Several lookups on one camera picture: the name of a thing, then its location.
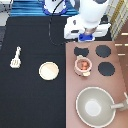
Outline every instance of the small cup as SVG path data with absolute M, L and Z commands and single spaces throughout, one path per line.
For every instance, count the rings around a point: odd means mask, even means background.
M 80 69 L 79 65 L 81 65 L 82 61 L 86 61 L 88 63 L 88 65 L 89 65 L 88 69 L 86 69 L 86 70 L 81 70 Z M 77 60 L 75 61 L 74 70 L 78 75 L 80 75 L 80 76 L 89 76 L 91 68 L 92 68 L 92 62 L 88 58 L 83 57 L 82 55 L 77 56 Z

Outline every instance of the small white plate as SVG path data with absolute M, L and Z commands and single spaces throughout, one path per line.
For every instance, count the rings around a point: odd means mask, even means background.
M 39 74 L 44 80 L 53 80 L 59 73 L 58 66 L 53 62 L 46 62 L 39 68 Z

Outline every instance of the tabletop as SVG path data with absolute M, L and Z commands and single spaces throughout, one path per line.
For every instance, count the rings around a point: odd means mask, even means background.
M 96 48 L 99 45 L 108 46 L 111 54 L 102 58 L 96 54 Z M 75 48 L 88 48 L 89 54 L 86 56 L 92 61 L 91 75 L 87 78 L 78 76 L 74 71 L 76 55 Z M 115 72 L 111 76 L 103 76 L 98 71 L 98 65 L 101 62 L 110 62 Z M 68 43 L 66 44 L 66 128 L 90 128 L 84 124 L 77 115 L 75 101 L 78 94 L 86 87 L 100 87 L 113 97 L 115 103 L 125 100 L 124 92 L 126 87 L 122 75 L 122 70 L 117 55 L 114 41 L 95 41 L 93 43 Z M 107 128 L 126 128 L 128 127 L 128 111 L 116 112 L 113 122 Z

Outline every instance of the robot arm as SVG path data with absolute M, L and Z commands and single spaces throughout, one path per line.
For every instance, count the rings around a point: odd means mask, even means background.
M 94 41 L 107 34 L 110 23 L 101 24 L 109 0 L 80 0 L 79 14 L 69 17 L 64 28 L 64 38 L 78 38 L 78 42 Z

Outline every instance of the black cable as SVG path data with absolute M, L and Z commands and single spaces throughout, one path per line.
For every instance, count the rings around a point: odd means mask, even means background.
M 51 18 L 50 18 L 50 21 L 49 21 L 49 38 L 50 38 L 51 43 L 54 44 L 54 45 L 56 45 L 56 46 L 63 45 L 63 44 L 66 44 L 66 43 L 68 43 L 68 42 L 73 41 L 73 40 L 67 40 L 67 42 L 64 42 L 64 43 L 55 44 L 55 43 L 53 43 L 52 38 L 51 38 L 51 24 L 52 24 L 52 18 L 53 18 L 53 15 L 54 15 L 56 9 L 58 8 L 58 6 L 59 6 L 63 1 L 64 1 L 64 0 L 61 0 L 61 1 L 59 2 L 59 4 L 55 7 L 55 9 L 54 9 L 54 11 L 53 11 L 53 13 L 52 13 L 52 16 L 51 16 Z

